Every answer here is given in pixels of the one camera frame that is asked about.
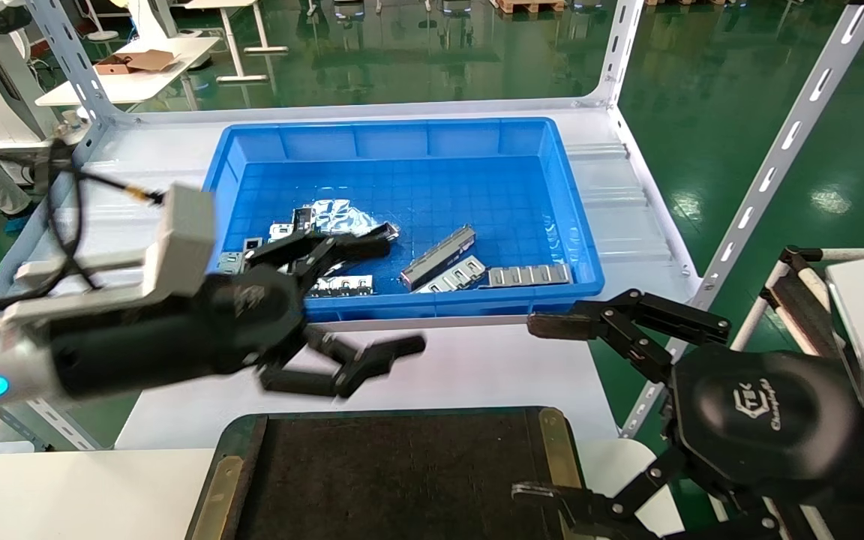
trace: cardboard box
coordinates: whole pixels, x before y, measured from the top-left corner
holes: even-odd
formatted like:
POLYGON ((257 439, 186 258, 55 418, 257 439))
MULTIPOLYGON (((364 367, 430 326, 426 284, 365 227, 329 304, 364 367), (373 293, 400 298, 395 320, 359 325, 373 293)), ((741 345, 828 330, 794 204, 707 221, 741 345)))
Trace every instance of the cardboard box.
POLYGON ((116 52, 95 65, 99 75, 123 75, 137 71, 163 71, 176 59, 167 51, 116 52))

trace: pallet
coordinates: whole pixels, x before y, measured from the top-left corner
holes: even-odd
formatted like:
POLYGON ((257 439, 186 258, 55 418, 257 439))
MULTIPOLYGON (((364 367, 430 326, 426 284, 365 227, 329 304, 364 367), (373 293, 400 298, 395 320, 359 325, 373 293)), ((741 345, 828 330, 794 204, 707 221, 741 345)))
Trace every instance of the pallet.
POLYGON ((498 0, 498 9, 502 10, 504 14, 511 14, 515 6, 525 7, 525 10, 531 14, 537 14, 539 6, 552 7, 553 11, 566 9, 566 3, 563 0, 498 0))

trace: white desk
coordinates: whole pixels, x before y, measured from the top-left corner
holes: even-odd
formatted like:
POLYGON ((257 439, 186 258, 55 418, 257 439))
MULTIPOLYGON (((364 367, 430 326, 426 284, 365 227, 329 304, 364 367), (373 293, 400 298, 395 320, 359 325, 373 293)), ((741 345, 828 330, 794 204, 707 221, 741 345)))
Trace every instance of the white desk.
MULTIPOLYGON (((409 334, 342 332, 358 344, 409 334)), ((341 410, 427 410, 469 407, 556 407, 579 440, 617 436, 596 365, 583 341, 537 339, 525 325, 423 329, 425 352, 394 363, 390 375, 366 382, 349 400, 264 392, 253 370, 210 376, 142 392, 115 441, 117 450, 214 448, 234 419, 251 413, 341 410)), ((309 349, 290 369, 334 372, 309 349)))
MULTIPOLYGON (((157 49, 175 55, 175 61, 162 71, 137 71, 122 75, 99 75, 99 82, 106 90, 111 103, 141 103, 152 99, 165 86, 182 75, 189 65, 209 54, 209 49, 218 44, 218 37, 173 37, 171 40, 135 40, 117 53, 131 53, 157 49)), ((80 97, 71 82, 63 82, 58 88, 35 100, 39 107, 79 105, 80 97)))
MULTIPOLYGON (((577 445, 586 485, 614 495, 655 458, 635 441, 577 445)), ((0 455, 0 540, 181 540, 212 450, 0 455)), ((637 513, 654 533, 683 529, 668 488, 637 513)))
POLYGON ((262 11, 258 9, 258 0, 192 0, 185 4, 186 10, 212 10, 218 9, 222 14, 222 25, 226 28, 226 39, 229 41, 229 51, 232 53, 232 63, 235 65, 234 76, 216 76, 219 83, 247 83, 265 81, 266 75, 246 75, 242 69, 242 58, 239 58, 239 47, 236 45, 236 35, 233 34, 233 25, 229 22, 230 8, 246 8, 251 6, 255 15, 255 27, 258 28, 258 40, 261 47, 246 47, 247 53, 287 53, 289 48, 285 46, 270 47, 265 35, 265 25, 262 23, 262 11))

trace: blue plastic tray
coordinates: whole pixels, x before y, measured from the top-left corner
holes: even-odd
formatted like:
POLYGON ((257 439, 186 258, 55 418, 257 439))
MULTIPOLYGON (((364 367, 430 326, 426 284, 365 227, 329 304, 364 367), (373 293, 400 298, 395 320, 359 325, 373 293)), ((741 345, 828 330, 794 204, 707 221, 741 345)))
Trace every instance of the blue plastic tray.
POLYGON ((349 199, 401 228, 390 256, 354 266, 375 295, 309 298, 314 321, 562 311, 605 285, 555 123, 548 118, 250 124, 227 127, 202 189, 216 196, 217 249, 268 238, 273 222, 349 199), (469 223, 485 266, 568 263, 568 286, 410 294, 398 274, 469 223))

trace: black cable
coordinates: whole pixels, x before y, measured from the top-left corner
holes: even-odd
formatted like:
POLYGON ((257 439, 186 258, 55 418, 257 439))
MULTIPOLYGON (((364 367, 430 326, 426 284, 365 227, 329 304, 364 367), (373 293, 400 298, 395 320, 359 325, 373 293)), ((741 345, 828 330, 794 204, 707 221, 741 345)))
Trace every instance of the black cable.
POLYGON ((65 144, 53 143, 48 148, 45 156, 39 158, 39 160, 30 160, 30 158, 26 157, 4 156, 3 154, 0 154, 0 163, 1 161, 7 161, 8 163, 18 164, 21 167, 28 167, 33 169, 35 173, 39 175, 39 178, 45 178, 45 181, 47 182, 47 188, 45 191, 46 224, 49 232, 55 236, 55 242, 58 243, 58 248, 64 256, 61 266, 59 266, 50 276, 46 277, 38 287, 20 294, 0 298, 0 311, 14 303, 23 300, 41 298, 48 295, 56 286, 58 286, 59 281, 62 281, 69 275, 79 275, 92 290, 99 288, 98 284, 92 280, 92 276, 90 276, 89 272, 83 269, 75 257, 82 242, 83 228, 85 228, 85 212, 83 211, 82 204, 83 181, 89 180, 97 182, 97 184, 107 185, 107 187, 110 188, 120 189, 120 191, 124 191, 126 194, 129 194, 134 198, 151 202, 151 204, 154 205, 161 205, 162 201, 164 201, 164 194, 160 191, 147 191, 140 187, 134 187, 134 185, 114 181, 111 180, 111 178, 105 178, 102 175, 82 171, 71 163, 59 163, 58 151, 65 148, 68 148, 65 144), (57 208, 52 192, 55 180, 59 177, 59 172, 66 172, 71 175, 73 206, 76 208, 75 230, 68 240, 63 239, 61 232, 59 232, 59 223, 56 219, 57 208))
POLYGON ((58 175, 52 174, 52 168, 53 164, 58 163, 59 151, 64 150, 70 149, 65 146, 65 144, 61 143, 50 145, 46 150, 45 156, 42 157, 42 160, 39 160, 37 168, 37 174, 44 175, 49 184, 45 191, 45 216, 47 225, 49 230, 51 230, 52 235, 55 236, 55 243, 58 244, 58 249, 65 255, 65 259, 62 261, 62 266, 65 267, 66 275, 78 275, 83 281, 85 281, 86 286, 90 290, 96 290, 100 287, 92 280, 92 273, 83 269, 75 257, 79 250, 79 243, 82 241, 83 228, 85 228, 85 218, 83 218, 85 212, 83 212, 82 178, 78 171, 72 173, 72 206, 76 209, 76 226, 72 238, 69 240, 62 238, 62 234, 59 232, 59 222, 56 220, 56 204, 55 200, 52 198, 52 186, 55 184, 58 175))

